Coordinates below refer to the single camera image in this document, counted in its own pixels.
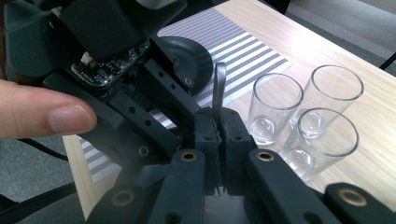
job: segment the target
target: wooden table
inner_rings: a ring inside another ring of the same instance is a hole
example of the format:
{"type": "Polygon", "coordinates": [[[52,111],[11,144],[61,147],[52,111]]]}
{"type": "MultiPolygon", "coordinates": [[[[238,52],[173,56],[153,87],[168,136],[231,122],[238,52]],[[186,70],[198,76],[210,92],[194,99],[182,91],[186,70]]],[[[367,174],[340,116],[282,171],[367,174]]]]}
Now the wooden table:
{"type": "MultiPolygon", "coordinates": [[[[323,191],[331,183],[351,183],[396,211],[396,78],[258,1],[231,0],[215,9],[291,61],[293,66],[284,73],[302,86],[311,72],[323,64],[343,65],[359,74],[364,94],[344,114],[357,126],[361,143],[356,152],[307,185],[323,191]]],[[[228,105],[243,120],[248,115],[250,96],[251,92],[228,105]]],[[[289,133],[287,128],[281,135],[285,138],[289,133]]],[[[280,142],[268,148],[279,151],[280,142]]],[[[117,176],[93,184],[77,138],[66,136],[64,143],[87,217],[117,176]]]]}

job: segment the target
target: hand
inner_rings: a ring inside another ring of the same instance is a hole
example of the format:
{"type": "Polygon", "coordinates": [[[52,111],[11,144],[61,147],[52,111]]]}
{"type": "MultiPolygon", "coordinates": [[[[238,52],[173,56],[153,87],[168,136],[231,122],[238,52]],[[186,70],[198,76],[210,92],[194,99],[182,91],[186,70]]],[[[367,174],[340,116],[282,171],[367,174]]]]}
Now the hand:
{"type": "Polygon", "coordinates": [[[95,125],[95,113],[77,97],[0,80],[0,137],[85,133],[95,125]]]}

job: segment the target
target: striped placemat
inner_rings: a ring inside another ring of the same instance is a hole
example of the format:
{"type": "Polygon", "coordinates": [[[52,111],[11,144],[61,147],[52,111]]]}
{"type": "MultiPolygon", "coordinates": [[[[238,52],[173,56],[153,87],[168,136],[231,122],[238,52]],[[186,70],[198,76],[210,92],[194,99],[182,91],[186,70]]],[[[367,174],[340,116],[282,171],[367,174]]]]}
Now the striped placemat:
{"type": "MultiPolygon", "coordinates": [[[[258,76],[272,72],[280,73],[291,66],[284,57],[213,8],[161,29],[158,36],[182,36],[192,39],[209,51],[213,63],[226,63],[227,80],[223,105],[252,90],[258,76]]],[[[198,105],[211,105],[212,91],[213,78],[195,98],[198,105]]],[[[161,113],[153,116],[165,127],[172,124],[161,113]]],[[[81,138],[80,142],[94,183],[120,170],[117,164],[90,143],[81,138]]]]}

